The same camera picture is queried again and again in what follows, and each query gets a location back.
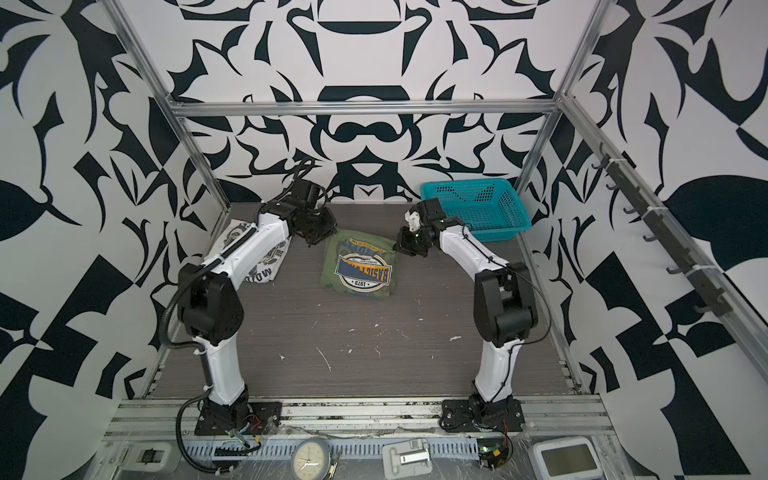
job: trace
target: clock face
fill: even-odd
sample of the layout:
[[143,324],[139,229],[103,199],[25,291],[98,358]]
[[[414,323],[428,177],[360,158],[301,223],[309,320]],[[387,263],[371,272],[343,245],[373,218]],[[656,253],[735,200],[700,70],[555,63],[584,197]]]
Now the clock face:
[[293,453],[292,466],[298,480],[320,480],[328,472],[328,449],[316,440],[307,440]]

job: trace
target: mesh basket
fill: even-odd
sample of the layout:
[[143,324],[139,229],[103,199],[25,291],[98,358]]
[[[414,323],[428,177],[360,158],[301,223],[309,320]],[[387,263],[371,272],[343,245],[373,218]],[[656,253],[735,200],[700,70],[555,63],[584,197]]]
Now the mesh basket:
[[439,199],[445,214],[462,219],[481,242],[509,240],[531,228],[520,197],[501,178],[432,182],[421,193],[422,199]]

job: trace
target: red wire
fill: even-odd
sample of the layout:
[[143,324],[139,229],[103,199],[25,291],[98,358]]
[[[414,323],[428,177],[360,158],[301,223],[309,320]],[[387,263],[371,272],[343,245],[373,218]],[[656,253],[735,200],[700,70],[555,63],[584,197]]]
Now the red wire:
[[256,425],[254,425],[254,426],[252,426],[250,428],[250,433],[252,435],[253,434],[253,429],[255,429],[257,426],[261,425],[261,419],[258,417],[258,415],[254,415],[253,413],[251,413],[250,415],[246,415],[245,418],[248,419],[248,417],[254,417],[256,420],[259,421]]

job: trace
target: black and white patterned wall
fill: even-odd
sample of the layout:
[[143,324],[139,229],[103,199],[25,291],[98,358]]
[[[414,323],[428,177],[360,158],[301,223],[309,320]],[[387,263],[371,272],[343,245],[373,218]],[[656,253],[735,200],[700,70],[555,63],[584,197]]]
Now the black and white patterned wall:
[[575,97],[768,316],[762,0],[620,0]]
[[[178,101],[551,98],[594,0],[124,2]],[[232,201],[296,161],[333,201],[409,201],[428,181],[516,177],[537,114],[194,118]]]
[[269,200],[297,161],[331,201],[405,202],[429,181],[517,177],[542,114],[312,115],[191,118],[231,201]]
[[[764,315],[764,2],[620,0],[576,91],[596,124]],[[523,201],[587,390],[638,478],[762,478],[768,385],[567,119]]]
[[93,0],[0,3],[0,477],[93,455],[220,207]]
[[552,97],[595,0],[127,0],[185,101]]

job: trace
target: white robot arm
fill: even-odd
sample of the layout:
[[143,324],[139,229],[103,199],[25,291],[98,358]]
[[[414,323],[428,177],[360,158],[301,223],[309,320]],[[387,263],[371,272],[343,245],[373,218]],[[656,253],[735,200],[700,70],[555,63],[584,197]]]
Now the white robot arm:
[[[281,195],[260,208],[257,221],[236,241],[203,264],[185,265],[179,272],[178,291],[161,318],[159,330],[164,345],[196,346],[196,353],[202,356],[207,394],[201,398],[201,417],[212,432],[199,435],[239,432],[247,425],[248,388],[240,374],[236,347],[237,330],[243,322],[237,289],[253,266],[279,242],[295,234],[312,246],[336,231],[331,211],[325,206],[315,208],[321,190],[319,185],[297,177]],[[176,304],[191,342],[175,343],[167,338],[168,320]]]
[[538,321],[532,287],[518,282],[518,276],[530,280],[528,269],[494,255],[460,219],[447,217],[436,198],[412,207],[406,222],[395,250],[426,257],[438,247],[475,281],[475,325],[484,340],[475,389],[483,405],[505,401],[520,346]]

